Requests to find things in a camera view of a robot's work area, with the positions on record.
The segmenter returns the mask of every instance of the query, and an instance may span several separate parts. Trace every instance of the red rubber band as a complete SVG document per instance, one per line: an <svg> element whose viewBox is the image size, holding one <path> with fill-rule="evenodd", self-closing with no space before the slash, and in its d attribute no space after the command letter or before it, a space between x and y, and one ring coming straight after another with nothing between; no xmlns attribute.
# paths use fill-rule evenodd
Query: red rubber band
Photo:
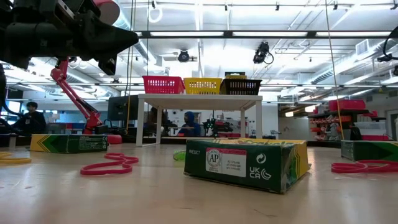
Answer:
<svg viewBox="0 0 398 224"><path fill-rule="evenodd" d="M362 160L355 164L335 162L331 165L331 171L339 174L357 174L369 172L398 172L398 162L384 160Z"/></svg>
<svg viewBox="0 0 398 224"><path fill-rule="evenodd" d="M115 160L114 162L102 162L84 166L80 169L81 175L105 175L105 174L127 174L132 171L131 164L137 163L137 157L125 156L123 153L107 153L106 159ZM122 165L123 169L92 170L100 167Z"/></svg>

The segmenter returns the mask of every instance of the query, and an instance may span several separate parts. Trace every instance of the desk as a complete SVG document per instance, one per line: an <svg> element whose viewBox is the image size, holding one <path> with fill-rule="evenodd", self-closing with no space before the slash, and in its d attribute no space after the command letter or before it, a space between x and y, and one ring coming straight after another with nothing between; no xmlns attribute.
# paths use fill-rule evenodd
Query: desk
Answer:
<svg viewBox="0 0 398 224"><path fill-rule="evenodd" d="M256 137L262 138L262 96L238 95L178 95L178 94L139 94L138 95L138 122L137 146L142 145L144 127L145 102L157 108L157 120L162 119L162 110L230 110L241 112L241 137L244 138L244 113L252 106L256 106ZM160 127L156 126L156 143L160 144Z"/></svg>

